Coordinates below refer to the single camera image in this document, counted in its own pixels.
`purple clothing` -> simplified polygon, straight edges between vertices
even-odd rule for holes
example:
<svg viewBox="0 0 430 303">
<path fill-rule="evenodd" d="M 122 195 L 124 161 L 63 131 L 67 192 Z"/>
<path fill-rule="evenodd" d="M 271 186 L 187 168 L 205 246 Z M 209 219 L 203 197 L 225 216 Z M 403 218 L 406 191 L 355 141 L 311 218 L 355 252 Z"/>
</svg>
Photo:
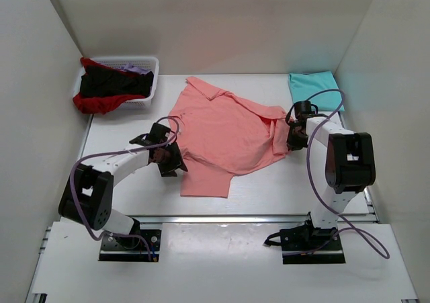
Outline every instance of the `purple clothing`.
<svg viewBox="0 0 430 303">
<path fill-rule="evenodd" d="M 146 70 L 146 69 L 143 69 L 143 68 L 136 67 L 136 66 L 134 66 L 131 63 L 128 63 L 125 66 L 122 66 L 120 68 L 120 70 L 129 71 L 131 73 L 138 73 L 139 75 L 145 75 L 145 74 L 147 74 L 147 73 L 150 72 L 150 70 Z"/>
</svg>

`white panel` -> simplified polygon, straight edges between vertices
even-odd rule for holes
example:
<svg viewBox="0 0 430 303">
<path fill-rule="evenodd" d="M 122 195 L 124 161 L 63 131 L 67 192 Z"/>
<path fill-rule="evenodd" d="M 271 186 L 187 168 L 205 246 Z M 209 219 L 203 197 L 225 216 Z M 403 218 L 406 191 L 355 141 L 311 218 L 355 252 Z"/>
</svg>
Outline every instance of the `white panel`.
<svg viewBox="0 0 430 303">
<path fill-rule="evenodd" d="M 153 54 L 161 73 L 337 68 L 371 0 L 59 0 L 87 56 Z"/>
<path fill-rule="evenodd" d="M 376 209 L 430 302 L 430 0 L 375 0 L 337 72 L 347 123 L 374 141 Z"/>
<path fill-rule="evenodd" d="M 386 261 L 356 234 L 341 236 L 346 264 L 282 265 L 262 246 L 276 224 L 164 224 L 159 263 L 97 261 L 84 227 L 56 222 L 34 291 L 57 302 L 400 303 L 416 298 L 389 225 L 362 224 L 388 248 Z"/>
<path fill-rule="evenodd" d="M 95 116 L 89 131 L 85 155 L 121 150 L 132 138 L 149 132 L 152 124 L 169 114 L 187 75 L 160 76 L 150 109 L 117 111 Z M 200 75 L 199 78 L 240 97 L 263 105 L 292 105 L 287 75 Z M 326 148 L 312 147 L 312 172 L 316 186 L 324 191 Z M 306 151 L 254 173 L 234 177 L 228 199 L 180 197 L 181 178 L 161 177 L 156 165 L 129 175 L 114 189 L 114 208 L 124 214 L 307 214 L 317 202 L 308 182 Z M 363 194 L 347 206 L 346 213 L 368 213 Z"/>
<path fill-rule="evenodd" d="M 23 302 L 86 127 L 80 54 L 49 0 L 0 0 L 0 302 Z"/>
</svg>

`shirt sleeve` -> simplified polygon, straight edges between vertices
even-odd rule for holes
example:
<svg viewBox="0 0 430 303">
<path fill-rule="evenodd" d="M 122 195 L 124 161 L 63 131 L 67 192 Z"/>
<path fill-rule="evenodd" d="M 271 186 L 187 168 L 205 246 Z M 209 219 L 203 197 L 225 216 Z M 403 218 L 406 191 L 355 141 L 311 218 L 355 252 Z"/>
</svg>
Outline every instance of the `shirt sleeve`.
<svg viewBox="0 0 430 303">
<path fill-rule="evenodd" d="M 188 172 L 184 174 L 181 196 L 227 198 L 233 174 L 210 164 L 184 159 Z"/>
</svg>

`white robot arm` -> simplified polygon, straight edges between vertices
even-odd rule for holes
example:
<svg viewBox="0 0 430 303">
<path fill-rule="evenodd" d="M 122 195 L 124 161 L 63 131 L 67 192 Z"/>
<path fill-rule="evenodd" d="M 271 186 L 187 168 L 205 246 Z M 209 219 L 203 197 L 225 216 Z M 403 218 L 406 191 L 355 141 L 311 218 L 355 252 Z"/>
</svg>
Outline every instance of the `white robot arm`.
<svg viewBox="0 0 430 303">
<path fill-rule="evenodd" d="M 308 147 L 310 136 L 327 147 L 325 177 L 327 187 L 316 196 L 320 200 L 302 226 L 281 229 L 268 236 L 265 245 L 282 247 L 284 264 L 344 263 L 337 221 L 347 204 L 376 178 L 372 137 L 346 130 L 318 114 L 310 101 L 294 104 L 296 121 L 290 121 L 287 146 L 290 150 Z M 281 242 L 271 241 L 280 236 Z"/>
<path fill-rule="evenodd" d="M 113 189 L 129 174 L 151 163 L 158 165 L 162 177 L 177 176 L 176 169 L 187 171 L 176 141 L 166 144 L 170 133 L 170 128 L 154 123 L 148 134 L 132 139 L 120 154 L 91 165 L 81 163 L 72 172 L 76 196 L 91 229 L 140 236 L 137 220 L 112 209 Z M 150 146 L 151 149 L 144 150 L 144 147 Z M 73 199 L 70 181 L 62 195 L 58 212 L 63 217 L 84 224 Z M 119 236 L 116 240 L 124 248 L 134 248 L 139 242 L 138 237 Z"/>
</svg>

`black mounting plate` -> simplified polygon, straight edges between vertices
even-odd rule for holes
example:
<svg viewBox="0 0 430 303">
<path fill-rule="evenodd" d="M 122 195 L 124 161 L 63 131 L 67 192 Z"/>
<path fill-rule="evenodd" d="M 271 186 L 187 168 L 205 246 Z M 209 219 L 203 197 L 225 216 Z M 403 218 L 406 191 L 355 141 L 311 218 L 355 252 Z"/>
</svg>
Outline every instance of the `black mounting plate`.
<svg viewBox="0 0 430 303">
<path fill-rule="evenodd" d="M 123 246 L 118 244 L 114 237 L 107 234 L 105 234 L 101 240 L 99 261 L 158 262 L 160 258 L 161 230 L 140 229 L 140 234 L 147 241 L 150 249 L 151 245 L 153 246 L 157 261 L 149 261 L 148 253 L 144 244 L 139 244 L 135 249 L 125 249 Z M 154 236 L 157 238 L 157 241 L 152 243 L 151 238 Z"/>
<path fill-rule="evenodd" d="M 306 239 L 303 233 L 305 226 L 281 229 L 281 248 L 282 263 L 288 264 L 343 264 L 345 256 L 342 250 L 342 243 L 339 235 L 325 245 L 320 250 L 308 255 L 286 255 L 288 253 L 297 253 L 300 251 L 311 251 L 319 248 L 327 239 L 311 238 Z"/>
</svg>

